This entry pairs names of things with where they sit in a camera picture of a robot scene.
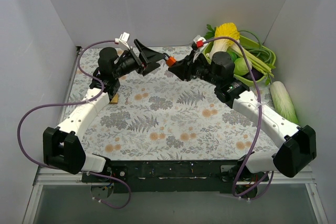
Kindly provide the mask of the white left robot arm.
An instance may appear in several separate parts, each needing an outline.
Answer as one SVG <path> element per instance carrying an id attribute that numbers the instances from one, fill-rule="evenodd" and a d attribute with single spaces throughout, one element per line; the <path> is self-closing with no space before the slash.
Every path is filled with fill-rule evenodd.
<path id="1" fill-rule="evenodd" d="M 46 165 L 71 174 L 93 172 L 100 182 L 111 178 L 112 170 L 106 165 L 106 158 L 86 153 L 81 140 L 99 112 L 117 94 L 121 77 L 133 71 L 145 76 L 160 66 L 160 60 L 168 58 L 167 55 L 144 46 L 137 39 L 134 43 L 138 54 L 128 46 L 123 47 L 121 55 L 118 55 L 113 47 L 100 50 L 98 67 L 93 73 L 83 103 L 55 128 L 48 127 L 43 133 L 43 155 Z"/>

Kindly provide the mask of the green plastic basket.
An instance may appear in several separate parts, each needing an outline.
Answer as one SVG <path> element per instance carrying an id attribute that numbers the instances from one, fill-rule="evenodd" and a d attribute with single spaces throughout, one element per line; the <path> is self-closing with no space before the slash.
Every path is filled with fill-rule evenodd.
<path id="1" fill-rule="evenodd" d="M 262 83 L 263 81 L 265 81 L 265 85 L 270 84 L 272 77 L 274 77 L 274 75 L 271 73 L 271 70 L 275 68 L 275 53 L 269 48 L 262 45 L 261 41 L 259 40 L 259 38 L 257 38 L 255 34 L 246 30 L 241 30 L 240 32 L 249 33 L 257 39 L 257 41 L 254 41 L 241 35 L 240 44 L 244 48 L 244 50 L 248 52 L 245 52 L 245 54 L 248 60 L 250 60 L 250 62 L 252 63 L 252 72 L 256 82 Z M 212 47 L 213 42 L 208 44 L 208 46 L 203 51 L 203 54 L 206 57 L 210 53 Z M 234 44 L 234 49 L 228 48 L 227 52 L 232 56 L 233 60 L 242 58 L 242 53 L 240 49 L 236 46 L 236 44 Z M 243 76 L 235 74 L 234 77 L 244 84 L 248 85 L 249 87 L 254 86 L 251 75 L 249 73 L 246 73 Z"/>

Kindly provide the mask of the green long beans toy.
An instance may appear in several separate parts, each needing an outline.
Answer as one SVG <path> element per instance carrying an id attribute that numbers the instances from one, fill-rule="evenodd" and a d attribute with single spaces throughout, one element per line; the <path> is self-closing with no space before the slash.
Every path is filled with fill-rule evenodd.
<path id="1" fill-rule="evenodd" d="M 271 56 L 270 50 L 263 48 L 263 44 L 261 43 L 261 40 L 258 38 L 258 36 L 255 33 L 248 31 L 248 30 L 239 30 L 239 33 L 241 34 L 241 37 L 242 37 L 242 33 L 250 34 L 257 40 L 256 46 L 249 46 L 249 45 L 245 46 L 245 49 L 247 51 L 249 51 L 251 54 L 259 58 L 263 63 L 271 63 L 272 56 Z"/>

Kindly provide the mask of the floral patterned table mat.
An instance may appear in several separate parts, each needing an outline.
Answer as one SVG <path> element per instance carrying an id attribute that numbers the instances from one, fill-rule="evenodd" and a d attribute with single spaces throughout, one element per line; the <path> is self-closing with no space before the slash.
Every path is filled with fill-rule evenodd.
<path id="1" fill-rule="evenodd" d="M 221 103 L 214 87 L 181 81 L 164 61 L 147 76 L 120 79 L 118 102 L 92 121 L 81 145 L 113 160 L 239 159 L 250 147 L 276 152 L 265 133 Z"/>

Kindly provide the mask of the aluminium frame rail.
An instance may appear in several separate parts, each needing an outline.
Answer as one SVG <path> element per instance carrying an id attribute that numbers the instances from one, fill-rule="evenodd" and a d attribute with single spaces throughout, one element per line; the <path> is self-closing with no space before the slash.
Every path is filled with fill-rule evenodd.
<path id="1" fill-rule="evenodd" d="M 233 165 L 113 161 L 103 178 L 41 168 L 24 223 L 328 223 L 309 167 L 236 198 L 223 178 Z"/>

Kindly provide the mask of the dark green vegetable toy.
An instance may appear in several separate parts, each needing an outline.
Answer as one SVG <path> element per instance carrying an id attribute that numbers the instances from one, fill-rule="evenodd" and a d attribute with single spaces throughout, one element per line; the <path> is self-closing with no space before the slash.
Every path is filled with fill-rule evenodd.
<path id="1" fill-rule="evenodd" d="M 232 62 L 235 62 L 239 58 L 238 55 L 233 51 L 228 50 L 227 53 L 230 55 Z"/>

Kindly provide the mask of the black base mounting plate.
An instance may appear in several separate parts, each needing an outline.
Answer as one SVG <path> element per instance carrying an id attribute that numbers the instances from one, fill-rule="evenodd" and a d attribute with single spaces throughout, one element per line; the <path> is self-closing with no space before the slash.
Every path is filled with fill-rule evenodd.
<path id="1" fill-rule="evenodd" d="M 107 161 L 102 173 L 126 182 L 133 193 L 229 194 L 241 164 L 238 160 Z"/>

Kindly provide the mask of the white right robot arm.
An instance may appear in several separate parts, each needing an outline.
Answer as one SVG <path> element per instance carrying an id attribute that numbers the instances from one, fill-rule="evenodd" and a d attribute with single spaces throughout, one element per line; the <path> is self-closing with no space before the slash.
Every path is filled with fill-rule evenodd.
<path id="1" fill-rule="evenodd" d="M 316 158 L 315 130 L 308 125 L 300 127 L 258 102 L 249 87 L 234 78 L 235 65 L 228 53 L 215 53 L 212 62 L 207 62 L 204 55 L 196 59 L 188 55 L 180 61 L 170 57 L 166 64 L 169 72 L 182 81 L 196 77 L 213 84 L 222 103 L 250 119 L 278 147 L 276 153 L 251 154 L 247 162 L 239 165 L 237 173 L 242 180 L 270 171 L 293 178 Z"/>

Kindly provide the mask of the pale celery stalks toy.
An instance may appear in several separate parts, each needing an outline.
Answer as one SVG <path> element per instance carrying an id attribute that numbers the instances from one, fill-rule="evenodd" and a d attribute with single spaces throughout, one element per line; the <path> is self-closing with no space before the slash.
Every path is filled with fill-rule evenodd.
<path id="1" fill-rule="evenodd" d="M 243 53 L 240 49 L 240 47 L 236 44 L 233 44 L 229 47 L 230 51 L 233 51 L 234 53 L 238 54 L 240 57 L 243 57 Z M 248 60 L 251 61 L 252 66 L 261 72 L 262 74 L 269 74 L 271 77 L 274 77 L 271 70 L 274 68 L 273 65 L 266 64 L 262 60 L 258 59 L 256 56 L 248 52 L 245 48 L 243 48 L 243 52 Z"/>

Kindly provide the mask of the purple eggplant toy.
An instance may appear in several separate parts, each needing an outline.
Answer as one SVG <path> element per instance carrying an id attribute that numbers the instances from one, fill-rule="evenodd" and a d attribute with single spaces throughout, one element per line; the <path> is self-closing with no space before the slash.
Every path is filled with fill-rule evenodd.
<path id="1" fill-rule="evenodd" d="M 261 73 L 261 72 L 259 72 L 259 71 L 256 70 L 255 68 L 252 68 L 251 72 L 252 72 L 252 73 L 247 73 L 247 74 L 245 75 L 245 78 L 246 78 L 247 80 L 252 81 L 252 80 L 253 80 L 253 79 L 252 79 L 252 76 L 254 76 L 254 78 L 255 78 L 256 81 L 258 81 L 258 80 L 260 80 L 261 78 L 264 77 L 264 74 Z"/>

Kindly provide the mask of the green parsley leaf toy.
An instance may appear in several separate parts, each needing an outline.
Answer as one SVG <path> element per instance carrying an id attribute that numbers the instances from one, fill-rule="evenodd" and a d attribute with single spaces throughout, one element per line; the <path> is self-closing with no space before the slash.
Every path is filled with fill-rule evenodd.
<path id="1" fill-rule="evenodd" d="M 210 24 L 207 24 L 206 25 L 206 28 L 207 28 L 207 32 L 206 34 L 204 35 L 204 38 L 206 40 L 209 40 L 211 38 L 214 38 L 215 36 L 215 32 L 216 32 L 216 27 L 212 27 Z"/>

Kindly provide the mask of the orange and black padlock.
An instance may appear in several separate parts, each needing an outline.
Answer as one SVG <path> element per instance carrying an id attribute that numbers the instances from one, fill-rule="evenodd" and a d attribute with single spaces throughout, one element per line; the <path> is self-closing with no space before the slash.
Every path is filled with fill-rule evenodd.
<path id="1" fill-rule="evenodd" d="M 174 57 L 171 57 L 168 54 L 164 54 L 164 60 L 168 67 L 172 67 L 177 62 Z"/>

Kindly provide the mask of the large brass padlock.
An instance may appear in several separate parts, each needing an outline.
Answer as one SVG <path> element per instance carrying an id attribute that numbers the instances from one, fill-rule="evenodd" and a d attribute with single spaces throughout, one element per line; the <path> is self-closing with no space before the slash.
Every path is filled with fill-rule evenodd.
<path id="1" fill-rule="evenodd" d="M 117 104 L 118 101 L 119 101 L 119 95 L 116 94 L 116 95 L 112 98 L 112 100 L 110 101 L 110 104 Z"/>

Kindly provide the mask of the round green cabbage toy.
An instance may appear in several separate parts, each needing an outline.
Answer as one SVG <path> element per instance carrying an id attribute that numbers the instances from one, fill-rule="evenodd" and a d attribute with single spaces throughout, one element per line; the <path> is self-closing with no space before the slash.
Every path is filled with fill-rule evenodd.
<path id="1" fill-rule="evenodd" d="M 248 64 L 246 64 L 244 58 L 237 58 L 234 61 L 235 64 L 234 74 L 238 76 L 244 76 L 247 73 L 249 73 L 248 67 L 252 68 L 252 62 L 249 59 L 247 59 L 247 63 Z"/>

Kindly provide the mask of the green napa cabbage toy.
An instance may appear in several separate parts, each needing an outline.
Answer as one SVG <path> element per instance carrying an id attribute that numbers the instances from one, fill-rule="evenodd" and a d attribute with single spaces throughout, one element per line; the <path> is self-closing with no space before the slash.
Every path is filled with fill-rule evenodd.
<path id="1" fill-rule="evenodd" d="M 286 87 L 280 81 L 275 81 L 270 86 L 270 93 L 275 110 L 286 120 L 299 124 L 295 108 Z"/>

